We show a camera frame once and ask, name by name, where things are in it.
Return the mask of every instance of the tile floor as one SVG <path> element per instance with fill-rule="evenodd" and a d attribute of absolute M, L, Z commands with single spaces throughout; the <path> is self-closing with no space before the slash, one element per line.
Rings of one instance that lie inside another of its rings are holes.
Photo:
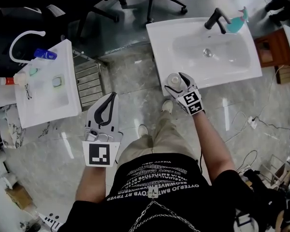
<path fill-rule="evenodd" d="M 140 124 L 146 124 L 152 132 L 165 98 L 149 45 L 107 57 L 111 63 L 102 68 L 105 89 L 119 94 L 119 123 L 124 133 L 118 159 L 125 147 L 138 138 Z M 200 90 L 206 115 L 226 141 L 237 167 L 251 150 L 258 151 L 254 169 L 258 169 L 271 154 L 286 159 L 290 150 L 289 130 L 275 129 L 260 122 L 253 130 L 245 123 L 245 116 L 259 116 L 268 124 L 290 128 L 290 83 L 280 86 L 274 80 L 271 86 L 274 68 L 265 68 L 262 73 L 259 78 Z M 6 150 L 8 167 L 18 176 L 38 207 L 45 200 L 71 207 L 85 166 L 82 135 L 86 115 L 83 112 L 80 116 L 58 121 L 56 134 L 48 135 L 47 141 Z M 174 107 L 172 115 L 179 133 L 199 157 L 200 144 L 192 118 L 178 106 Z M 246 163 L 253 159 L 251 154 Z M 107 192 L 113 184 L 115 172 L 116 166 L 107 169 Z"/>

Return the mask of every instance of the white sink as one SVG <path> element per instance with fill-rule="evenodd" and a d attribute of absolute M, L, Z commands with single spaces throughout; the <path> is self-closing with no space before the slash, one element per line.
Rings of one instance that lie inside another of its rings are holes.
<path fill-rule="evenodd" d="M 255 44 L 247 24 L 236 34 L 221 34 L 208 18 L 185 18 L 147 25 L 164 96 L 169 74 L 183 72 L 198 88 L 262 76 Z"/>

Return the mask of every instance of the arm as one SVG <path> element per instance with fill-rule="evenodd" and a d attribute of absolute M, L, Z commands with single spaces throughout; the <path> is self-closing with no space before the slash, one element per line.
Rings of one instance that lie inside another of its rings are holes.
<path fill-rule="evenodd" d="M 106 168 L 85 167 L 75 199 L 100 203 L 105 198 L 105 173 Z"/>
<path fill-rule="evenodd" d="M 193 115 L 193 120 L 211 181 L 213 182 L 225 170 L 235 170 L 235 165 L 225 143 L 205 113 L 201 111 Z"/>

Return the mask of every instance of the faucet handle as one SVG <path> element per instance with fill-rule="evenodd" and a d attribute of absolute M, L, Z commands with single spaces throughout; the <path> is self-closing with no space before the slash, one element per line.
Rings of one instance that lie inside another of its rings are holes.
<path fill-rule="evenodd" d="M 220 14 L 220 16 L 222 16 L 228 24 L 231 24 L 231 20 L 226 16 L 226 14 L 220 8 L 216 8 L 215 12 Z"/>

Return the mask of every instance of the white pipe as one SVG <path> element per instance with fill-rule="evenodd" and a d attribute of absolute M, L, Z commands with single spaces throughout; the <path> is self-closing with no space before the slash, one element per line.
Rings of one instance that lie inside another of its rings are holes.
<path fill-rule="evenodd" d="M 29 31 L 23 32 L 23 33 L 21 33 L 20 35 L 18 35 L 18 36 L 15 38 L 15 40 L 12 42 L 11 47 L 10 47 L 10 52 L 9 52 L 11 60 L 13 60 L 13 61 L 16 62 L 16 63 L 25 63 L 25 64 L 29 64 L 29 63 L 30 63 L 30 61 L 27 61 L 27 60 L 15 59 L 15 58 L 13 57 L 13 55 L 12 55 L 12 49 L 13 49 L 13 47 L 14 47 L 16 41 L 18 41 L 21 37 L 23 37 L 23 36 L 26 35 L 26 34 L 38 34 L 38 35 L 40 35 L 40 36 L 45 36 L 46 33 L 45 33 L 45 31 L 32 31 L 32 30 L 29 30 Z"/>

